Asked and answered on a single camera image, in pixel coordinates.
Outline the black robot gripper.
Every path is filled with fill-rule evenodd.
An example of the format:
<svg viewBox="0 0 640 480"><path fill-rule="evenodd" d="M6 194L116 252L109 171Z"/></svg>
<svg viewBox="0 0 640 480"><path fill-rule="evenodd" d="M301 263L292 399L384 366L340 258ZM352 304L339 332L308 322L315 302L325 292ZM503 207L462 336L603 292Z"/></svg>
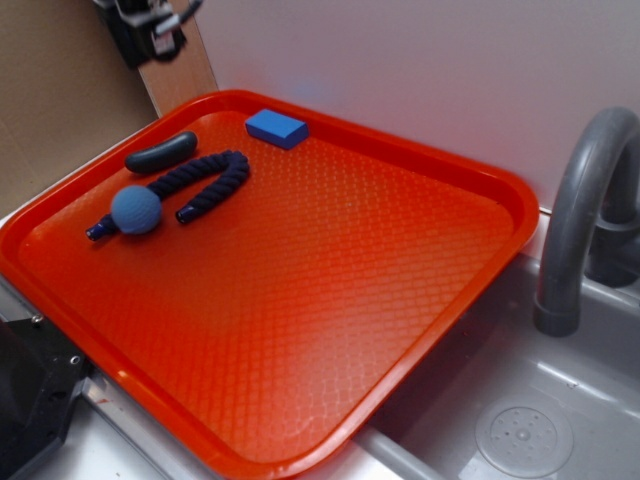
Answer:
<svg viewBox="0 0 640 480"><path fill-rule="evenodd" d="M182 25L188 11L175 11L170 1L96 0L92 4L101 21L100 13L116 6L149 61L171 62L186 43Z"/></svg>

